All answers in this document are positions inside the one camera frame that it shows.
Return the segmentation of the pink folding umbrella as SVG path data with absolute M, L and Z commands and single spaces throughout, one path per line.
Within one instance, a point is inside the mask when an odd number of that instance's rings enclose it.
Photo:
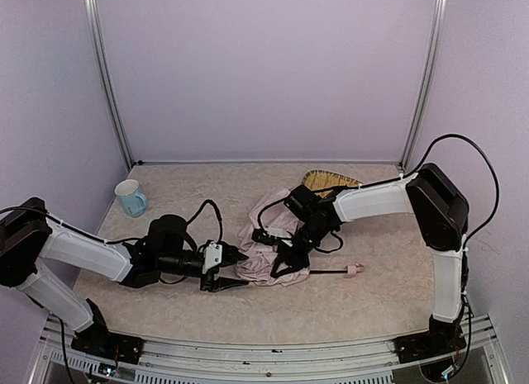
M 287 287 L 306 280 L 313 273 L 311 269 L 303 268 L 295 273 L 272 278 L 271 272 L 274 260 L 277 257 L 276 248 L 257 243 L 251 238 L 253 230 L 259 229 L 257 218 L 260 211 L 270 203 L 286 197 L 288 193 L 289 190 L 287 188 L 279 187 L 265 194 L 250 210 L 247 222 L 237 236 L 240 241 L 239 249 L 248 259 L 236 265 L 235 274 L 243 280 L 253 282 L 256 286 L 271 287 L 281 285 Z M 261 216 L 261 221 L 264 227 L 281 230 L 285 234 L 296 230 L 299 223 L 295 215 L 281 202 L 266 210 Z

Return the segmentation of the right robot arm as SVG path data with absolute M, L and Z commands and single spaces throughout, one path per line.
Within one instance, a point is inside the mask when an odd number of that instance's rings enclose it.
M 429 334 L 457 336 L 468 282 L 469 203 L 435 165 L 366 186 L 334 186 L 313 191 L 294 188 L 283 204 L 302 222 L 289 239 L 281 239 L 270 275 L 279 278 L 309 265 L 308 255 L 341 225 L 392 214 L 414 215 L 434 263 L 434 305 Z

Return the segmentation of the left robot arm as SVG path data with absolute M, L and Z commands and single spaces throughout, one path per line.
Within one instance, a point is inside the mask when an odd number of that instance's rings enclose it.
M 25 293 L 75 333 L 75 341 L 107 347 L 114 334 L 98 306 L 81 300 L 46 265 L 55 260 L 102 275 L 124 287 L 142 288 L 162 275 L 195 277 L 203 292 L 244 287 L 221 277 L 221 268 L 246 259 L 237 247 L 209 240 L 197 246 L 181 216 L 151 221 L 146 236 L 109 241 L 53 217 L 38 197 L 1 210 L 1 284 Z

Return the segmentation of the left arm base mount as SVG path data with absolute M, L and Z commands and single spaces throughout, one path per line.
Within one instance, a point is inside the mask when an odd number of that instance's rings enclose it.
M 144 347 L 142 338 L 113 332 L 76 334 L 71 348 L 118 363 L 137 364 Z

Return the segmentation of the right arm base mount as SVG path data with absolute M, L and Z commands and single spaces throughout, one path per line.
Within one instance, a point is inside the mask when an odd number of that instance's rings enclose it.
M 448 339 L 443 333 L 432 334 L 429 331 L 399 336 L 393 340 L 395 353 L 400 363 L 416 362 L 452 353 L 466 347 L 461 331 Z

